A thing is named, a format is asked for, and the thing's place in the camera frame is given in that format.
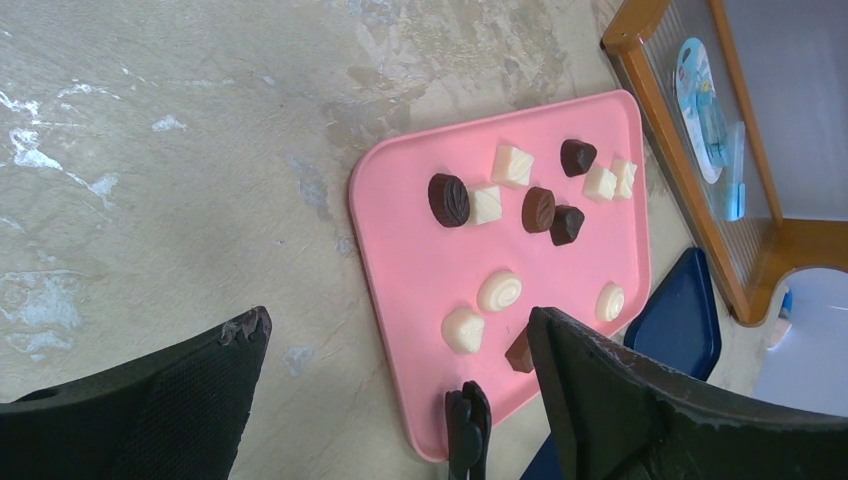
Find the dark rectangular chocolate piece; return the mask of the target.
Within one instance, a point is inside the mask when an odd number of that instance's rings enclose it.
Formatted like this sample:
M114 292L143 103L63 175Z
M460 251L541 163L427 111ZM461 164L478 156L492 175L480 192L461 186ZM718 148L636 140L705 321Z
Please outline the dark rectangular chocolate piece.
M529 374L534 370L527 327L524 327L504 354L514 372Z

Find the black handled metal tongs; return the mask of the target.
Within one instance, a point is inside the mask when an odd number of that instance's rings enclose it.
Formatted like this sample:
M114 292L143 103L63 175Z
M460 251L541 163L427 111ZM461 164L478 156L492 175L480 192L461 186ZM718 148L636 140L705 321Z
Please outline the black handled metal tongs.
M444 401L448 438L448 478L486 478L492 430L489 400L476 381L448 391Z

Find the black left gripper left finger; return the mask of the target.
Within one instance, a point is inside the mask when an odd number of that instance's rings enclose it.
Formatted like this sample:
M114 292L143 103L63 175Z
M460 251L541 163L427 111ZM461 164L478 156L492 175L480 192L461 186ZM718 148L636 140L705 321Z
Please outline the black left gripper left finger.
M4 479L226 479L272 331L255 307L1 406Z

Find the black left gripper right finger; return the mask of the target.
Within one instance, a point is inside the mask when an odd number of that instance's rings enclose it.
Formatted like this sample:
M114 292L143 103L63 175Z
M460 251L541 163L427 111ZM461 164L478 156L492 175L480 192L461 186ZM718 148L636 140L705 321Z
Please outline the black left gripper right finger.
M527 326L568 479L843 479L847 421L739 395L554 307Z

